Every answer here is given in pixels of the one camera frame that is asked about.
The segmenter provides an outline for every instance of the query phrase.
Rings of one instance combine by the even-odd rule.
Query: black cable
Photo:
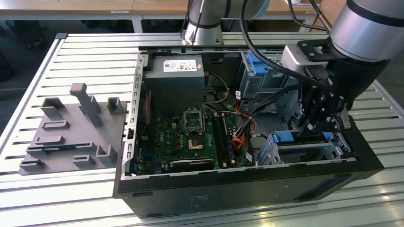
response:
[[[267,136],[265,136],[262,134],[257,134],[257,137],[262,137],[265,140],[267,139]]]
[[[239,137],[239,135],[242,135],[247,125],[249,125],[249,121],[250,119],[258,114],[259,111],[262,111],[265,109],[265,107],[267,105],[270,105],[271,103],[274,103],[277,101],[277,99],[289,91],[295,90],[297,89],[297,84],[290,85],[283,87],[282,89],[279,89],[273,95],[270,95],[267,98],[265,98],[257,105],[255,107],[251,109],[251,111],[249,112],[247,115],[247,119],[246,121],[241,124],[241,126],[238,127],[237,131],[235,131],[235,137]]]
[[[179,30],[179,32],[178,32],[178,35],[179,35],[179,37],[181,37],[181,40],[183,39],[182,31],[183,31],[183,27],[185,27],[186,20],[187,20],[187,18],[189,18],[189,9],[190,9],[191,3],[193,3],[193,0],[187,0],[186,14],[185,14],[185,18],[183,18],[183,21],[182,21],[181,30]]]
[[[258,50],[254,48],[250,38],[247,36],[247,32],[246,32],[246,21],[243,19],[243,11],[245,11],[245,6],[246,6],[246,2],[247,0],[243,0],[242,2],[242,6],[241,6],[241,11],[239,11],[239,28],[241,28],[241,34],[246,43],[246,46],[249,48],[249,50],[251,51],[253,55],[257,57],[257,59],[259,59],[261,62],[263,62],[265,65],[267,65],[270,68],[273,68],[274,70],[277,70],[278,72],[283,73],[285,75],[295,78],[297,80],[299,80],[301,82],[310,84],[315,87],[319,87],[321,89],[327,89],[329,86],[318,81],[315,81],[314,79],[307,78],[305,75],[291,71],[290,69],[279,66],[278,64],[275,64],[271,60],[269,60],[259,52]]]
[[[295,24],[298,24],[301,27],[306,27],[306,28],[310,28],[310,29],[317,29],[317,30],[319,30],[319,31],[327,32],[327,29],[323,28],[323,27],[314,26],[314,25],[305,25],[305,24],[302,24],[302,23],[297,20],[297,18],[295,18],[294,11],[293,11],[293,6],[291,6],[291,0],[287,0],[287,5],[289,5],[289,12],[290,12],[291,20],[294,21]]]
[[[322,13],[321,13],[321,10],[319,10],[319,8],[317,6],[315,1],[314,0],[309,0],[309,3],[310,3],[310,6],[313,7],[313,9],[315,11],[317,16],[319,16]]]
[[[202,10],[199,10],[199,16],[197,18],[195,29],[194,29],[193,40],[191,40],[191,46],[193,46],[193,43],[194,43],[194,40],[195,40],[197,29],[199,28],[201,15],[202,15],[201,11]]]

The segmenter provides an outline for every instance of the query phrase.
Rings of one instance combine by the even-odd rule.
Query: yellow wire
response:
[[[223,102],[223,101],[226,100],[227,95],[229,95],[229,88],[227,88],[227,86],[226,86],[223,80],[222,80],[214,73],[209,72],[209,74],[211,74],[213,76],[215,76],[215,78],[217,78],[217,79],[221,81],[221,83],[223,84],[223,86],[225,86],[225,97],[223,97],[222,99],[217,100],[217,101],[207,101],[207,102],[202,102],[202,103],[203,103],[203,104],[217,104],[217,103],[221,103],[221,102]]]
[[[215,110],[213,110],[210,107],[207,107],[209,108],[209,110],[211,110],[213,112],[219,112],[219,113],[229,113],[229,114],[241,114],[241,113],[237,113],[237,112],[233,112],[233,111],[215,111]]]

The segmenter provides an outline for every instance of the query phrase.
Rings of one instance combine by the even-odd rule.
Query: wooden desk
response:
[[[113,14],[130,12],[133,0],[0,0],[0,14]]]
[[[133,21],[134,32],[139,33],[142,19],[182,19],[186,14],[187,0],[133,0],[131,13],[135,15]],[[293,6],[298,20],[311,25],[315,20],[315,13],[311,7]],[[259,20],[290,20],[289,7],[285,0],[270,0],[266,13]]]
[[[187,0],[133,0],[131,11],[134,14],[185,14]],[[314,13],[311,7],[295,6],[295,14]],[[266,15],[289,14],[285,0],[270,0]]]
[[[0,20],[127,19],[142,33],[143,19],[183,19],[187,0],[0,0]],[[298,20],[313,24],[311,7],[294,6]],[[290,20],[285,0],[270,0],[262,20]]]

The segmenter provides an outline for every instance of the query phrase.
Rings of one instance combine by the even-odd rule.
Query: wire bundle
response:
[[[243,134],[243,131],[249,125],[249,122],[253,121],[253,117],[258,114],[259,111],[265,109],[267,105],[274,103],[277,99],[289,91],[297,89],[297,84],[286,86],[285,88],[279,89],[273,95],[270,95],[267,98],[265,98],[257,106],[251,109],[250,113],[246,116],[246,121],[241,124],[237,131],[234,132],[234,137],[239,138]]]

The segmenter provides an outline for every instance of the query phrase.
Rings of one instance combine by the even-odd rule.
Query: red wire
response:
[[[143,130],[145,130],[145,126],[146,126],[146,122],[147,122],[147,119],[149,119],[149,116],[147,116],[147,102],[149,102],[149,93],[147,91],[145,92],[145,123],[143,123],[143,127],[142,127],[142,130],[141,130],[141,134],[143,133]]]

